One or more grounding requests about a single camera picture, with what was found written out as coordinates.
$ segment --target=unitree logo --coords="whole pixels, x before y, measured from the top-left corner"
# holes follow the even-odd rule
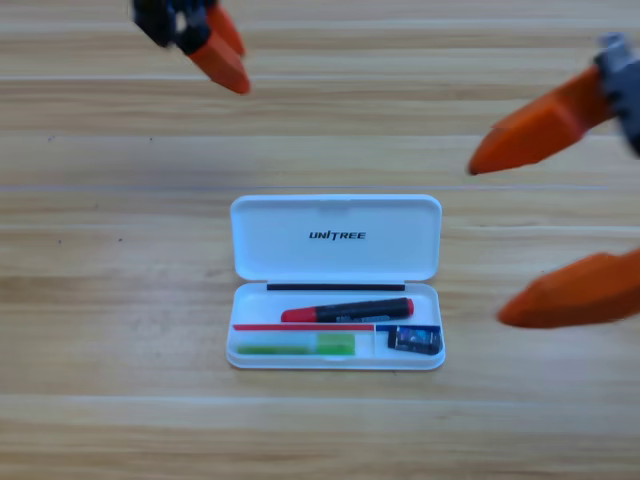
[[[318,238],[326,240],[364,240],[367,236],[366,232],[311,232],[309,238]]]

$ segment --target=marker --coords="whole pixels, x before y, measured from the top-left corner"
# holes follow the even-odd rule
[[[410,298],[393,298],[287,310],[282,314],[281,320],[295,323],[386,322],[408,318],[413,315],[413,311],[413,301]]]

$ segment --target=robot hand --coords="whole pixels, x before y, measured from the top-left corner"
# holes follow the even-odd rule
[[[219,0],[132,0],[134,22],[156,45],[177,45],[213,82],[246,94],[245,47]],[[178,30],[177,17],[186,26]]]

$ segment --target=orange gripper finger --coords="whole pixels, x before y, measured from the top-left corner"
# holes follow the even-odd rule
[[[477,175],[541,162],[613,116],[598,67],[592,66],[495,124],[468,172]]]
[[[238,94],[251,89],[242,60],[217,32],[212,31],[207,43],[189,58],[218,85]]]
[[[217,32],[238,55],[244,56],[246,49],[242,37],[231,15],[222,5],[218,3],[207,11],[207,23],[211,30]]]
[[[558,328],[640,313],[640,249],[599,253],[534,281],[499,313],[507,325]]]

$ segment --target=small black device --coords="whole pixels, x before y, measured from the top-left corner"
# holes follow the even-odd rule
[[[442,350],[442,334],[431,327],[398,325],[389,331],[388,346],[394,350],[437,355]]]

